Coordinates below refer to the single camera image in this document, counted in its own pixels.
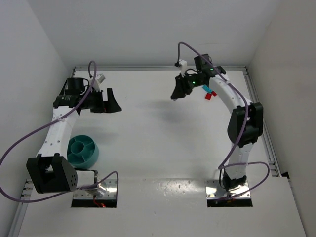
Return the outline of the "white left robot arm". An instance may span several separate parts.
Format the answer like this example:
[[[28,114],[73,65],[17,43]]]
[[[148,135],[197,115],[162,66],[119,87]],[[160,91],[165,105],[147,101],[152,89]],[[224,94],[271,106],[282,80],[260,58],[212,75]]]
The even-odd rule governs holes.
[[[86,136],[72,137],[71,133],[82,110],[92,113],[120,112],[113,90],[107,88],[103,100],[100,84],[105,76],[96,79],[67,78],[60,94],[53,102],[53,125],[35,158],[26,164],[36,191],[40,194],[73,192],[79,185],[78,170],[88,170],[97,161],[99,150]]]

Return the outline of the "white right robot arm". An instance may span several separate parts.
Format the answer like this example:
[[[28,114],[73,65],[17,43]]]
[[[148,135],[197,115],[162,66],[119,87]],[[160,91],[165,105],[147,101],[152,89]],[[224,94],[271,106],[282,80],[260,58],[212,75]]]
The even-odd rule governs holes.
[[[176,76],[175,89],[171,95],[177,100],[190,95],[194,88],[208,86],[223,101],[231,117],[227,128],[232,148],[219,165],[223,171],[222,187],[228,191],[246,182],[246,166],[250,151],[263,133],[263,106],[253,103],[225,77],[221,66],[211,66],[208,54],[194,58],[196,68],[189,74],[185,60],[179,59],[175,66],[180,70]]]

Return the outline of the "blue lego brick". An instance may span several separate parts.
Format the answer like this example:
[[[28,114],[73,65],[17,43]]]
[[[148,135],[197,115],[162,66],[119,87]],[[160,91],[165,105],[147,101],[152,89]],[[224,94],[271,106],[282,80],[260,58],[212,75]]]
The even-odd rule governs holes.
[[[209,88],[209,87],[206,86],[206,85],[203,85],[202,88],[203,88],[203,90],[205,90],[207,93],[212,93],[212,91],[213,91],[211,88]]]

